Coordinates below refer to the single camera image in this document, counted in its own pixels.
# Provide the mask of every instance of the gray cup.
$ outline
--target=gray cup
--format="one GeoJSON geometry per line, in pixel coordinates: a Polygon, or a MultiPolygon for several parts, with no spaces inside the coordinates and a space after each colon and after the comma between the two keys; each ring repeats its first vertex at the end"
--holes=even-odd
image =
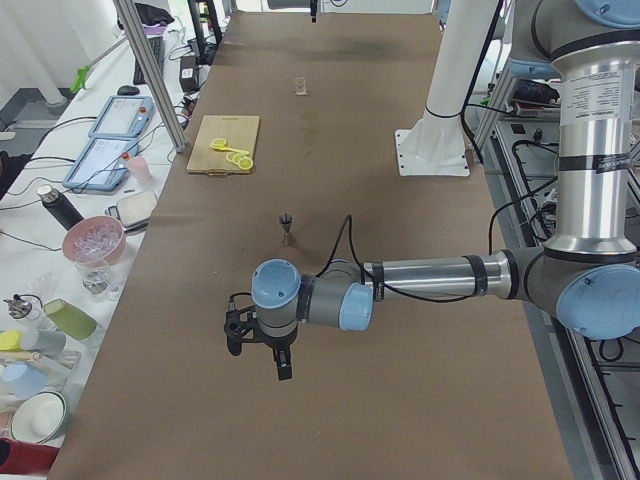
{"type": "Polygon", "coordinates": [[[51,330],[27,330],[20,339],[20,348],[40,352],[47,357],[57,357],[64,349],[67,337],[51,330]]]}

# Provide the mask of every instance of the red cup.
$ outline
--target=red cup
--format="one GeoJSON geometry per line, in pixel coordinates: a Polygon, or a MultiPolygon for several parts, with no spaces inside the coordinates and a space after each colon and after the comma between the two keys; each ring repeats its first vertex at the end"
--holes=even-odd
{"type": "Polygon", "coordinates": [[[0,473],[47,475],[60,449],[0,438],[0,473]]]}

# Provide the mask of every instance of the black keyboard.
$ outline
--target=black keyboard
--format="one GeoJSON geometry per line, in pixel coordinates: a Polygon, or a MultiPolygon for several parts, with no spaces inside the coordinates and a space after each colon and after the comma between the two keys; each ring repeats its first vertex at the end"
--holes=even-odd
{"type": "MultiPolygon", "coordinates": [[[[153,52],[153,56],[156,57],[156,62],[158,62],[158,68],[160,68],[160,74],[162,74],[162,70],[164,68],[164,41],[162,37],[147,37],[149,41],[149,46],[151,47],[151,51],[153,52]]],[[[142,73],[142,69],[140,68],[140,64],[136,60],[136,67],[133,71],[133,84],[140,85],[142,83],[147,83],[144,79],[144,74],[142,73]]]]}

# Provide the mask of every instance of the black mouse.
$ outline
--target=black mouse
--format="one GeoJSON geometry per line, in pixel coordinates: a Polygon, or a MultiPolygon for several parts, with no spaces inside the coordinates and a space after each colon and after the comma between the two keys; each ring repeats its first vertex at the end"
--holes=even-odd
{"type": "Polygon", "coordinates": [[[140,89],[133,85],[123,85],[118,89],[118,95],[137,95],[139,93],[140,89]]]}

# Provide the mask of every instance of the pink bowl with clear contents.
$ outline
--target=pink bowl with clear contents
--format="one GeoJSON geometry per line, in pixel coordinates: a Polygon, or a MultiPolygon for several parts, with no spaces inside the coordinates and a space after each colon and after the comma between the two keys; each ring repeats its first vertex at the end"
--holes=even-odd
{"type": "Polygon", "coordinates": [[[126,245],[120,220],[109,216],[85,218],[67,232],[62,253],[72,262],[92,263],[106,260],[114,264],[126,245]]]}

